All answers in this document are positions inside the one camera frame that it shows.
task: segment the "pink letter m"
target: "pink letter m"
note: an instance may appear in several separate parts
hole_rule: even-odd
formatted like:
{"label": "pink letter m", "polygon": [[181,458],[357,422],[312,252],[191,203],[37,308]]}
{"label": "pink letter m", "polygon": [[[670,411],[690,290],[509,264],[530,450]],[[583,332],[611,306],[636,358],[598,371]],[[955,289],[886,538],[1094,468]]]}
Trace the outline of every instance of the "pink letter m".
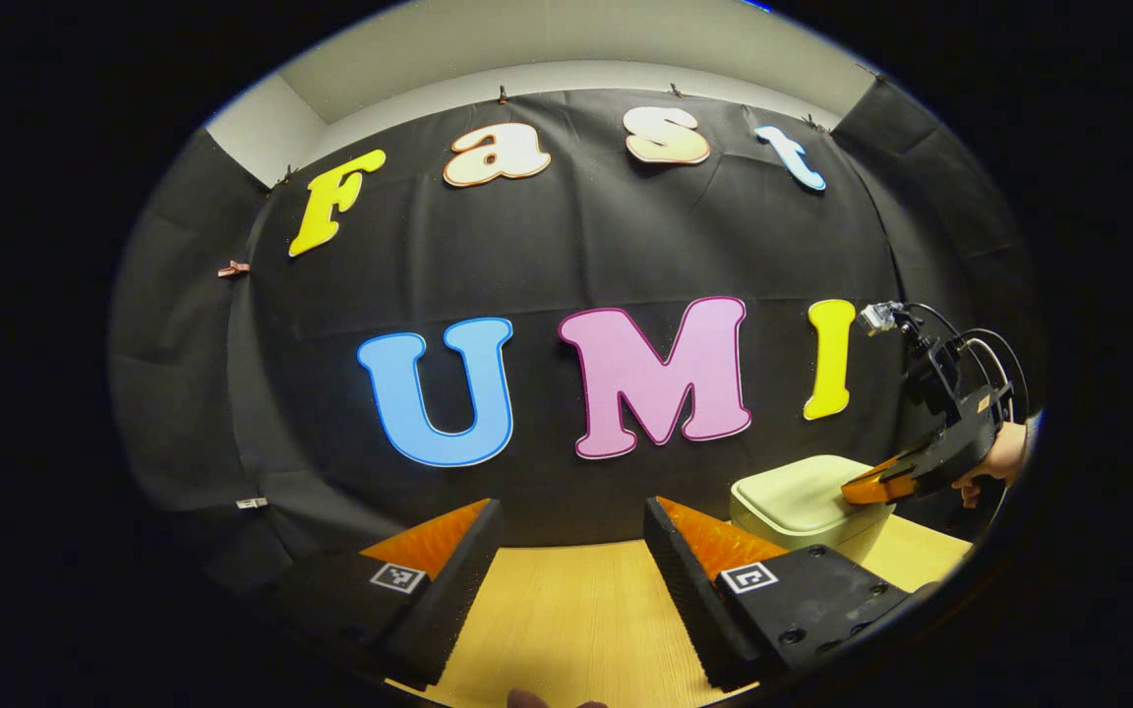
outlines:
{"label": "pink letter m", "polygon": [[624,429],[623,402],[655,444],[666,443],[689,390],[693,413],[681,430],[684,437],[714,440],[749,427],[738,361],[743,318],[746,305],[735,297],[692,301],[666,361],[623,309],[588,309],[563,319],[557,336],[579,351],[588,409],[588,432],[576,443],[576,453],[597,460],[638,446],[638,436]]}

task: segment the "yellow letter f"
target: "yellow letter f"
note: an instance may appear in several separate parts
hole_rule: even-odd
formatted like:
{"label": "yellow letter f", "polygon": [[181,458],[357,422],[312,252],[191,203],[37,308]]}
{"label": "yellow letter f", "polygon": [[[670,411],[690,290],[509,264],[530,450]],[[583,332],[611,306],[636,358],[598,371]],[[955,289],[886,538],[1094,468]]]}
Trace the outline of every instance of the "yellow letter f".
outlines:
{"label": "yellow letter f", "polygon": [[361,189],[361,176],[352,174],[358,170],[373,173],[386,162],[383,150],[372,150],[358,159],[343,162],[342,165],[316,176],[309,181],[309,204],[305,206],[305,220],[300,221],[300,233],[292,239],[287,254],[300,256],[305,250],[330,241],[339,232],[339,224],[332,221],[332,206],[338,206],[342,214],[356,202],[356,194]]}

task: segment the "hand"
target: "hand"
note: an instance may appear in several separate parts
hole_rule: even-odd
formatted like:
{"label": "hand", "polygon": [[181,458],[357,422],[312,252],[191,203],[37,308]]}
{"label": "hand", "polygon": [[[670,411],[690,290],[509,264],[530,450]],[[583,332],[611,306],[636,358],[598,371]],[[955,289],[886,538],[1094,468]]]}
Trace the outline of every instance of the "hand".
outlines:
{"label": "hand", "polygon": [[1017,474],[1021,471],[1024,457],[1025,426],[1021,423],[1005,421],[999,428],[998,435],[995,435],[995,444],[990,446],[990,452],[986,453],[985,460],[965,472],[961,479],[952,483],[953,488],[961,489],[964,507],[966,510],[976,507],[977,497],[981,494],[981,488],[973,484],[974,478],[989,475],[1011,487],[1012,481],[1017,478]]}
{"label": "hand", "polygon": [[[530,690],[511,689],[510,694],[504,699],[504,708],[548,708],[548,703],[545,703],[539,696],[531,693]],[[588,703],[581,703],[579,708],[607,708],[607,706],[589,700]]]}

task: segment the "white container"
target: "white container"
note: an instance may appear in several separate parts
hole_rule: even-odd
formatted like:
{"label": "white container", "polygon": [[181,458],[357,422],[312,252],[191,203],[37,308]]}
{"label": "white container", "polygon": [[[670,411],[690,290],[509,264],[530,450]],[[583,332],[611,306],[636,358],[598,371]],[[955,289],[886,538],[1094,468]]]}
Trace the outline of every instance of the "white container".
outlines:
{"label": "white container", "polygon": [[872,549],[893,503],[858,506],[841,487],[872,466],[817,454],[733,484],[733,523],[787,549],[823,544],[860,563]]}

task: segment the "table surface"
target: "table surface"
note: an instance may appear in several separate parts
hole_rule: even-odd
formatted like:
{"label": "table surface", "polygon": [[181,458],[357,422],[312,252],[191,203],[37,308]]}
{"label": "table surface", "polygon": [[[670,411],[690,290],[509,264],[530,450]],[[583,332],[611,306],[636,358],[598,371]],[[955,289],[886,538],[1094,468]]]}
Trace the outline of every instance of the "table surface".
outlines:
{"label": "table surface", "polygon": [[[860,564],[910,592],[945,578],[970,547],[891,515]],[[437,685],[392,685],[458,708],[504,708],[511,689],[534,691],[550,708],[681,708],[732,696],[707,684],[639,539],[501,548]]]}

